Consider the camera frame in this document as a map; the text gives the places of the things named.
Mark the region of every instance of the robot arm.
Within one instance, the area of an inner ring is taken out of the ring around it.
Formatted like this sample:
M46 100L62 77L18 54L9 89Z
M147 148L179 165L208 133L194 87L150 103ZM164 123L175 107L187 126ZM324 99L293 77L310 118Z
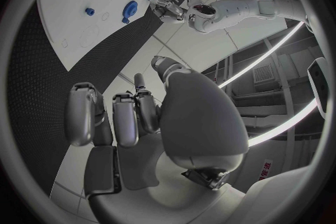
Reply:
M152 9L159 1L151 0ZM302 4L294 0L220 0L209 5L202 3L201 0L188 0L188 6L187 12L179 16L188 22L189 27L204 34L236 25L249 17L272 20L278 16L308 24ZM170 17L169 15L166 13L159 18L163 22L177 20L175 14Z

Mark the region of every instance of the led light strip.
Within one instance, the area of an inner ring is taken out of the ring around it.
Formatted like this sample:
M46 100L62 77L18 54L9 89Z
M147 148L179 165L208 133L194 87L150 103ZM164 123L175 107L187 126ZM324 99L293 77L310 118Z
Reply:
M291 119L287 120L285 123L274 128L273 130L270 130L269 132L266 132L255 138L249 139L249 147L262 143L268 139L271 139L277 136L278 134L281 134L284 131L288 130L289 128L293 127L296 123L298 123L305 116L307 116L310 112L312 112L317 107L317 105L318 103L316 99L314 98L305 108L303 108L299 113L297 113Z
M259 59L257 59L254 63L250 64L246 68L244 68L242 71L240 71L238 74L231 77L229 80L225 81L224 83L220 84L218 87L222 88L226 86L227 84L231 83L232 81L239 78L241 75L246 73L248 70L251 70L253 67L255 67L258 63L266 59L268 56L270 56L273 52L275 52L281 45L283 45L293 34L296 33L296 31L304 24L304 22L299 22L292 31L290 31L277 45L275 45L272 49L270 49L268 52L266 52L264 55L262 55ZM284 131L290 129L293 127L296 123L298 123L300 120L302 120L305 116L307 116L310 112L313 111L314 108L317 107L316 99L313 99L312 102L308 104L304 109L302 109L299 113L297 113L294 117L287 120L285 123L281 124L280 126L274 128L273 130L270 130L269 132L266 132L264 134L261 134L260 136L257 136L255 138L252 138L249 140L249 147L254 146L256 144L262 143L268 139L271 139Z
M259 59L257 59L254 63L250 64L249 66L247 66L246 68L244 68L242 71L240 71L238 74L234 75L233 77L231 77L230 79L228 79L227 81L225 81L224 83L219 85L219 88L222 88L224 86L226 86L227 84L231 83L233 80L236 80L237 78L239 78L242 74L246 73L248 70L252 69L253 67L255 67L258 63L260 63L261 61L263 61L264 59L266 59L268 56L270 56L273 52L275 52L278 48L280 48L281 45L283 45L283 43L285 43L293 34L295 34L295 32L304 24L304 22L299 22L292 31L290 31L288 33L288 35L286 35L277 45L275 45L272 49L270 49L268 52L266 52L264 55L262 55Z

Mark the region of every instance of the air vent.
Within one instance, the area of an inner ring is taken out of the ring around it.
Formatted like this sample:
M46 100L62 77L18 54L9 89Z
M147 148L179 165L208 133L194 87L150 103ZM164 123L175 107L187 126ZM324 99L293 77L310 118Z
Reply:
M265 66L259 66L253 69L254 84L261 82L274 81L274 75L272 72L271 64Z

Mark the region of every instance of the white robotic arm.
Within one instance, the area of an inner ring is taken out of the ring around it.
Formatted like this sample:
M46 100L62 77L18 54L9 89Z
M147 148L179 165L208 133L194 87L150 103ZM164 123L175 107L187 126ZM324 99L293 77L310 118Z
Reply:
M204 34L236 25L249 17L272 20L278 16L308 24L302 4L294 0L220 0L209 5L201 0L188 0L188 10L180 8L172 1L165 7L162 0L150 1L154 12L158 9L157 6L167 9L167 12L156 13L161 21L188 22L189 27Z

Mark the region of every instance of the curved light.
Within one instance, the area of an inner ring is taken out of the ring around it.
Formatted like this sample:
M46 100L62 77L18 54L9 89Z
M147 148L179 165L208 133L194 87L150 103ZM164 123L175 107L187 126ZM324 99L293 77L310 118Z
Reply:
M299 113L297 113L294 117L287 120L285 123L281 124L280 126L266 132L260 136L254 137L249 139L249 147L254 146L256 144L262 143L268 139L271 139L278 134L283 133L284 131L288 130L289 128L293 127L296 123L302 120L305 116L307 116L310 112L314 110L318 105L316 99L314 98L305 108L303 108Z
M304 24L304 22L299 22L292 31L290 31L277 45L275 45L272 49L270 49L268 52L266 52L264 55L262 55L259 59L257 59L254 63L250 64L246 68L244 68L242 71L240 71L238 74L231 77L229 80L225 81L224 83L219 85L219 88L222 88L226 86L227 84L231 83L233 80L236 80L239 78L242 74L246 73L248 70L255 67L258 63L260 63L262 60L266 59L268 56L270 56L273 52L275 52L283 43L285 43L293 34L296 33L296 31Z

